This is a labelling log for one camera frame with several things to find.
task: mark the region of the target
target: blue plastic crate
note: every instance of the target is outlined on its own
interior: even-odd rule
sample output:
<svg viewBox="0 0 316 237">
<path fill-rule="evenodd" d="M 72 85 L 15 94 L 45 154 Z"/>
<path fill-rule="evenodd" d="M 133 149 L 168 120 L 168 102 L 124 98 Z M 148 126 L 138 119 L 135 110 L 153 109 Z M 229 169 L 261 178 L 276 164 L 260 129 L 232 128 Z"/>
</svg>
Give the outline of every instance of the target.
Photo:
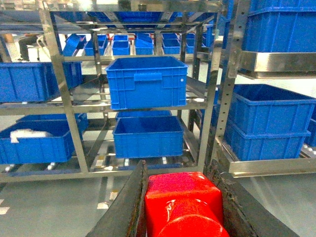
<svg viewBox="0 0 316 237">
<path fill-rule="evenodd" d="M 316 147 L 316 109 L 314 109 L 314 112 L 312 114 L 312 118 L 307 130 L 311 133 L 311 136 L 305 139 L 305 143 L 307 143 L 311 147 Z"/>
<path fill-rule="evenodd" d="M 63 65 L 68 88 L 81 84 L 81 63 Z M 0 75 L 0 103 L 42 102 L 59 96 L 52 63 L 0 63 Z"/>
<path fill-rule="evenodd" d="M 53 137 L 18 138 L 19 143 L 11 143 L 12 131 L 27 128 Z M 63 120 L 22 121 L 0 132 L 0 164 L 66 162 L 74 150 L 68 123 Z"/>
<path fill-rule="evenodd" d="M 68 88 L 71 89 L 80 85 L 83 81 L 81 72 L 81 62 L 65 62 L 63 63 L 63 66 Z M 53 66 L 51 65 L 50 68 L 52 70 L 51 73 L 54 75 Z"/>
<path fill-rule="evenodd" d="M 114 41 L 113 46 L 113 55 L 129 55 L 130 54 L 130 45 L 128 41 Z"/>
<path fill-rule="evenodd" d="M 250 12 L 272 7 L 315 7 L 314 0 L 252 0 Z"/>
<path fill-rule="evenodd" d="M 103 12 L 91 11 L 91 12 L 88 12 L 88 15 L 92 17 L 96 17 L 100 22 L 111 22 L 109 17 L 107 17 L 106 14 L 104 14 Z"/>
<path fill-rule="evenodd" d="M 153 55 L 154 47 L 150 46 L 138 46 L 135 44 L 136 55 Z"/>
<path fill-rule="evenodd" d="M 176 116 L 120 118 L 113 131 L 117 158 L 181 156 L 183 129 Z"/>
<path fill-rule="evenodd" d="M 162 39 L 163 40 L 174 40 L 174 39 L 178 39 L 178 36 L 176 33 L 165 33 L 162 34 Z"/>
<path fill-rule="evenodd" d="M 108 45 L 108 38 L 107 36 L 98 36 L 98 44 L 99 44 L 99 53 L 100 55 L 104 55 L 105 49 L 107 48 Z M 87 56 L 93 56 L 94 52 L 93 52 L 93 41 L 89 41 L 85 47 L 85 54 Z"/>
<path fill-rule="evenodd" d="M 229 119 L 245 134 L 306 132 L 316 99 L 265 84 L 235 85 Z"/>
<path fill-rule="evenodd" d="M 118 112 L 115 119 L 132 118 L 132 117 L 160 117 L 171 116 L 170 110 L 156 110 L 156 111 L 132 111 L 132 112 Z"/>
<path fill-rule="evenodd" d="M 187 53 L 194 53 L 194 39 L 187 39 Z"/>
<path fill-rule="evenodd" d="M 246 135 L 231 121 L 224 138 L 241 161 L 297 158 L 309 132 Z"/>
<path fill-rule="evenodd" d="M 165 54 L 179 54 L 180 43 L 177 39 L 164 39 L 162 47 Z"/>
<path fill-rule="evenodd" d="M 162 12 L 154 11 L 120 11 L 116 15 L 120 22 L 158 22 Z M 127 28 L 154 28 L 155 25 L 126 25 Z"/>
<path fill-rule="evenodd" d="M 146 35 L 146 34 L 137 34 L 136 43 L 138 43 L 139 46 L 153 46 L 153 39 Z"/>
<path fill-rule="evenodd" d="M 137 55 L 152 55 L 154 53 L 154 45 L 141 39 L 135 40 L 135 49 Z"/>
<path fill-rule="evenodd" d="M 174 57 L 120 58 L 106 71 L 114 110 L 186 105 L 188 66 Z"/>
<path fill-rule="evenodd" d="M 66 45 L 63 49 L 63 55 L 72 56 L 75 50 L 78 48 L 78 44 L 80 40 L 81 40 L 80 36 L 77 36 L 76 34 L 70 35 L 66 40 Z"/>
<path fill-rule="evenodd" d="M 79 132 L 82 134 L 89 127 L 89 120 L 87 114 L 75 114 L 75 118 L 78 124 Z M 22 121 L 43 121 L 43 120 L 67 120 L 65 114 L 54 115 L 28 115 L 18 119 L 16 122 Z"/>
<path fill-rule="evenodd" d="M 203 33 L 202 36 L 202 40 L 203 40 L 203 44 L 206 46 L 206 37 L 207 37 L 207 33 Z"/>
<path fill-rule="evenodd" d="M 250 13 L 242 49 L 316 52 L 316 2 L 314 4 L 315 7 L 274 7 Z"/>
<path fill-rule="evenodd" d="M 196 35 L 194 33 L 188 33 L 187 39 L 195 39 Z"/>
<path fill-rule="evenodd" d="M 128 35 L 114 35 L 113 41 L 128 41 Z"/>
<path fill-rule="evenodd" d="M 211 47 L 214 42 L 213 26 L 208 26 L 206 31 L 205 46 Z"/>
</svg>

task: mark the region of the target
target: metal upright post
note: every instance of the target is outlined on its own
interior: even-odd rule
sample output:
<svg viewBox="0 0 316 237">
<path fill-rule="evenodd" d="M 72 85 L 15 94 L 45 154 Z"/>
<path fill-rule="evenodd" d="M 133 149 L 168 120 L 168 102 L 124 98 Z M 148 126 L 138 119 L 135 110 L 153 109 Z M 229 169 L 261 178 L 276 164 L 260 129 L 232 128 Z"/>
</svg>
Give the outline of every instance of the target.
<svg viewBox="0 0 316 237">
<path fill-rule="evenodd" d="M 198 58 L 198 52 L 202 50 L 202 36 L 203 36 L 203 25 L 197 27 L 197 32 L 195 36 L 195 44 L 194 44 L 194 56 L 193 56 L 193 70 L 192 70 L 192 78 L 198 80 L 199 75 L 199 64 L 200 59 Z"/>
<path fill-rule="evenodd" d="M 79 165 L 82 172 L 88 172 L 77 121 L 75 119 L 75 113 L 72 107 L 72 101 L 63 70 L 64 57 L 61 54 L 61 45 L 56 29 L 54 13 L 47 10 L 47 3 L 45 1 L 38 0 L 37 3 L 39 6 L 40 20 L 43 26 L 51 62 L 57 78 L 58 88 L 63 101 L 63 106 L 69 124 L 71 136 L 75 145 Z"/>
<path fill-rule="evenodd" d="M 198 52 L 202 49 L 202 35 L 203 35 L 203 25 L 197 27 L 196 36 L 195 36 L 195 44 L 194 44 L 194 56 L 193 56 L 193 70 L 192 70 L 192 78 L 198 80 L 199 76 L 199 64 L 200 59 L 198 58 Z M 193 132 L 194 129 L 194 118 L 196 116 L 195 110 L 189 111 L 189 119 L 188 119 L 188 129 Z"/>
<path fill-rule="evenodd" d="M 186 12 L 183 12 L 182 15 L 182 26 L 185 26 L 185 23 L 188 20 L 188 14 Z M 187 50 L 187 33 L 184 32 L 181 35 L 181 52 L 180 52 L 180 60 L 182 62 L 186 62 L 186 50 Z M 178 117 L 181 118 L 182 116 L 182 110 L 178 110 L 177 113 Z"/>
<path fill-rule="evenodd" d="M 105 76 L 102 74 L 102 65 L 101 65 L 101 57 L 100 57 L 100 50 L 99 50 L 99 40 L 98 40 L 98 33 L 96 31 L 91 34 L 91 39 L 93 42 L 95 68 L 96 68 L 96 72 L 97 72 L 97 77 L 100 81 L 100 99 L 106 100 L 105 83 L 107 82 L 107 80 L 106 80 Z M 108 118 L 108 114 L 106 112 L 103 113 L 103 118 L 105 120 Z"/>
<path fill-rule="evenodd" d="M 243 35 L 247 23 L 247 16 L 249 12 L 250 0 L 235 0 L 234 11 L 230 25 L 228 45 L 226 53 L 229 54 L 228 63 L 225 63 L 222 74 L 220 86 L 220 111 L 216 130 L 211 133 L 210 150 L 211 159 L 215 158 L 216 146 L 221 145 L 225 133 L 228 112 L 231 105 L 232 94 L 237 77 L 238 62 L 241 56 L 241 46 Z"/>
<path fill-rule="evenodd" d="M 205 159 L 209 156 L 209 150 L 207 149 L 208 142 L 209 142 L 209 131 L 211 127 L 211 118 L 212 118 L 212 112 L 213 112 L 213 104 L 214 104 L 214 98 L 215 98 L 215 92 L 216 92 L 216 81 L 218 77 L 218 71 L 221 61 L 221 54 L 222 54 L 222 47 L 223 47 L 223 39 L 221 38 L 215 38 L 213 43 L 213 50 L 210 50 L 212 52 L 211 55 L 211 63 L 209 63 L 209 84 L 206 85 L 207 87 L 207 108 L 204 112 L 203 117 L 203 127 L 201 132 L 201 143 L 199 147 L 199 156 L 198 156 L 198 170 L 203 172 L 204 165 L 205 165 Z"/>
</svg>

